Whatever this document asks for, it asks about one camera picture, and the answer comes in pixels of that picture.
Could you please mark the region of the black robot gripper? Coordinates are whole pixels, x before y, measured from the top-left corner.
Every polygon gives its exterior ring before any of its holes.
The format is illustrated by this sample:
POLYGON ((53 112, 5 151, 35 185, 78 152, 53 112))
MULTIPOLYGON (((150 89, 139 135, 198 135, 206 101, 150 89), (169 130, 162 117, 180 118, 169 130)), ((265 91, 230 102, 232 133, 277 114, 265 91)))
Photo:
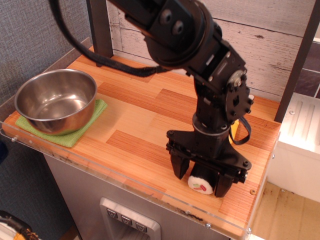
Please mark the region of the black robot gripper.
POLYGON ((228 126, 217 132, 206 128, 194 128, 194 131, 169 130, 166 133, 166 149, 170 154, 174 175, 181 180, 190 161, 216 170, 220 174, 214 193, 217 198, 223 198, 233 183, 244 183, 252 164, 230 144, 230 129, 228 126))

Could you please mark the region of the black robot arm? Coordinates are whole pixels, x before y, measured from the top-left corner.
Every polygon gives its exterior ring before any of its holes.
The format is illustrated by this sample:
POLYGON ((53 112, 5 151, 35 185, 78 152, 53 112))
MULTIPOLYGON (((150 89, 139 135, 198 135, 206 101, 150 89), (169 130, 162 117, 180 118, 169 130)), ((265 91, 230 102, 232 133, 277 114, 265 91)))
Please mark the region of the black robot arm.
POLYGON ((223 39, 222 30, 198 0, 115 0, 125 18, 141 30, 151 58, 167 70, 193 76, 197 96, 193 131, 169 130, 166 145, 174 174, 189 184, 203 180, 222 198, 244 182, 252 164, 234 148, 231 126, 253 104, 246 85, 245 61, 223 39))

